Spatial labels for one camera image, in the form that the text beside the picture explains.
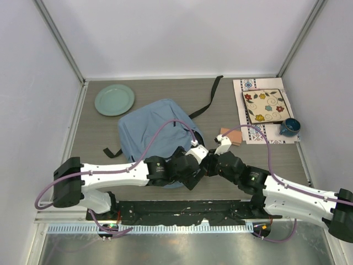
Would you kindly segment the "light blue backpack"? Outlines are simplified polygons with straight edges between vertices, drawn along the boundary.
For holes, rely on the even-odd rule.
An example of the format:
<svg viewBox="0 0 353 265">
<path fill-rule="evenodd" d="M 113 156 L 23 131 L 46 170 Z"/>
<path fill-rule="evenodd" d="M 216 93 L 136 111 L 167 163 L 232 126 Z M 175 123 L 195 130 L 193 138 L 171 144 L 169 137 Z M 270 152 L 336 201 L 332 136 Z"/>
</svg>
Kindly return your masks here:
<svg viewBox="0 0 353 265">
<path fill-rule="evenodd" d="M 193 136 L 204 145 L 201 130 L 193 119 L 203 114 L 211 104 L 187 114 L 171 99 L 161 99 L 123 116 L 117 124 L 121 149 L 103 152 L 109 158 L 125 155 L 129 162 L 139 158 L 163 157 L 170 160 L 181 146 L 191 149 Z"/>
</svg>

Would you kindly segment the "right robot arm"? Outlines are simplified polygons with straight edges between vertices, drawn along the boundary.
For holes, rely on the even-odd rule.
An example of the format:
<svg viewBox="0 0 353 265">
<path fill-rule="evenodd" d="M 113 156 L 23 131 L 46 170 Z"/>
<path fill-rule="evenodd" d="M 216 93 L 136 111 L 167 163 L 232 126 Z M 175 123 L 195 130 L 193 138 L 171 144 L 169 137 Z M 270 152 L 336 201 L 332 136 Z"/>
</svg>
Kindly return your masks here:
<svg viewBox="0 0 353 265">
<path fill-rule="evenodd" d="M 255 218 L 265 214 L 300 219 L 323 227 L 352 242 L 352 192 L 314 189 L 288 181 L 270 171 L 248 166 L 230 151 L 203 151 L 208 176 L 219 175 L 251 195 L 249 211 Z"/>
</svg>

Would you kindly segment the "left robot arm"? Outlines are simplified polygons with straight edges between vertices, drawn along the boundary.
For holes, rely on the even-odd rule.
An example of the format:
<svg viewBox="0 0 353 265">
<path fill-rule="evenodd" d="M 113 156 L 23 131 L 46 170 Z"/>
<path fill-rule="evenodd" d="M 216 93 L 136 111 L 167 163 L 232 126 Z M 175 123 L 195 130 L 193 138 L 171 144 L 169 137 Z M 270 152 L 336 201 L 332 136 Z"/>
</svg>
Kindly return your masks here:
<svg viewBox="0 0 353 265">
<path fill-rule="evenodd" d="M 116 186 L 165 187 L 181 183 L 193 189 L 202 177 L 201 162 L 208 150 L 202 145 L 185 151 L 178 147 L 170 158 L 149 157 L 140 163 L 91 165 L 71 157 L 54 172 L 54 207 L 83 206 L 105 220 L 117 215 L 115 196 L 101 192 Z"/>
</svg>

